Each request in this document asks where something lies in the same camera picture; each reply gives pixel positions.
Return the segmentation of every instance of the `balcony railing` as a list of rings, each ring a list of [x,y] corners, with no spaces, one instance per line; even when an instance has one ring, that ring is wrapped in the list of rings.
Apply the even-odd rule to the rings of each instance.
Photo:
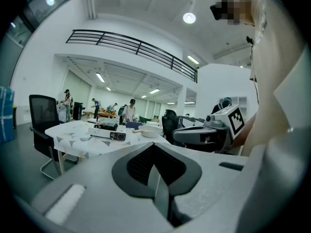
[[[197,82],[197,71],[182,60],[147,42],[123,34],[76,29],[66,43],[91,44],[127,51],[155,61]]]

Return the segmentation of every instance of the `ceiling light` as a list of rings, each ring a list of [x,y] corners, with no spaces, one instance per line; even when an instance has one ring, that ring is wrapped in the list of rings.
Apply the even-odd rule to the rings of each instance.
[[[189,24],[194,23],[196,20],[195,15],[193,13],[185,13],[183,19],[186,23]]]
[[[49,6],[53,6],[55,3],[55,0],[45,0],[45,2],[49,5]]]
[[[156,93],[158,91],[159,91],[159,89],[155,89],[155,90],[151,91],[150,93],[153,94],[153,93]]]
[[[105,82],[102,78],[102,76],[99,73],[96,73],[97,77],[101,80],[101,82]]]
[[[195,59],[193,59],[190,55],[188,56],[188,59],[190,59],[192,62],[196,63],[197,65],[199,64],[199,62],[197,62]]]

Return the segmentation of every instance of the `gray floor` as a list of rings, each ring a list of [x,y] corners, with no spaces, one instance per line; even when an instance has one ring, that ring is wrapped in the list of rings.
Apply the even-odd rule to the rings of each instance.
[[[34,144],[34,134],[30,131],[31,123],[18,125],[15,140],[0,146],[1,170],[12,192],[30,203],[35,195],[52,179],[40,172],[40,167],[49,158],[38,152]],[[73,166],[65,162],[65,169]],[[45,172],[57,177],[57,172],[51,163]]]

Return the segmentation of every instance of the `man in white shirt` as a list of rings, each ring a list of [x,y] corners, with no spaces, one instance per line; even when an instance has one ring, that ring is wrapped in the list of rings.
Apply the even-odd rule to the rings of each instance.
[[[135,121],[135,99],[131,99],[130,106],[125,106],[123,110],[123,123],[126,124],[127,122]]]

